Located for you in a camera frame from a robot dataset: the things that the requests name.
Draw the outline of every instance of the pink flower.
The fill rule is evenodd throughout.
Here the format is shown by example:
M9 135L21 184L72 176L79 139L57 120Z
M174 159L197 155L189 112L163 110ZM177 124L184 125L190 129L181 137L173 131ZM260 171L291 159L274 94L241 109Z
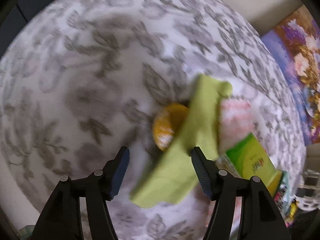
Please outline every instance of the pink flower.
M297 54L294 57L294 67L297 71L297 74L299 76L307 76L307 74L305 73L305 70L307 69L307 67L309 67L309 61L303 57L303 55L301 53Z
M310 50L316 50L318 48L317 41L315 40L315 38L313 36L306 37L306 44L307 44L308 49L310 49Z

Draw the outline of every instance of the orange object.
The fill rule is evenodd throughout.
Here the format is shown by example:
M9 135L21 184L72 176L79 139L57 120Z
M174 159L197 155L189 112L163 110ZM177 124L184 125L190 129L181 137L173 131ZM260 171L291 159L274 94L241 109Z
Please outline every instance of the orange object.
M187 117L188 110L182 104L172 103L156 116L153 122L153 139L160 150L164 151L169 146Z

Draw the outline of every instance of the table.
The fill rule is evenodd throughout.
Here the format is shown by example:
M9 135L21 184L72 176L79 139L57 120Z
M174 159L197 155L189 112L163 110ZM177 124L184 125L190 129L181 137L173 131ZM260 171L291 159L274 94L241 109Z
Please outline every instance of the table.
M61 175L88 176L120 146L131 161L108 203L118 237L199 239L208 201L142 209L129 192L159 156L155 114L190 99L205 73L252 105L255 135L291 188L306 148L284 77L257 32L221 0L56 0L16 37L0 62L0 146L40 211ZM85 205L84 234L89 239Z

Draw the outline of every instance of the colorful floral painting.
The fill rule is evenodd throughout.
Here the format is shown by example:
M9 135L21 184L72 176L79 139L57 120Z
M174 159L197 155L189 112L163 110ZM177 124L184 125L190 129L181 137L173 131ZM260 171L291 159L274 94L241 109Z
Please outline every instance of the colorful floral painting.
M263 36L293 93L305 145L320 142L320 29L300 7Z

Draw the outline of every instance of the green cloth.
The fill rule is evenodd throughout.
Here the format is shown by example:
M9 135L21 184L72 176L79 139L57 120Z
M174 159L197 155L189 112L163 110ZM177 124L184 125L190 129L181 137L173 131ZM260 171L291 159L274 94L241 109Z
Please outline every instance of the green cloth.
M196 186L198 179L189 153L199 146L206 158L218 158L220 101L231 93L229 82L200 75L188 117L155 168L131 192L133 203L143 208L161 201L177 204Z

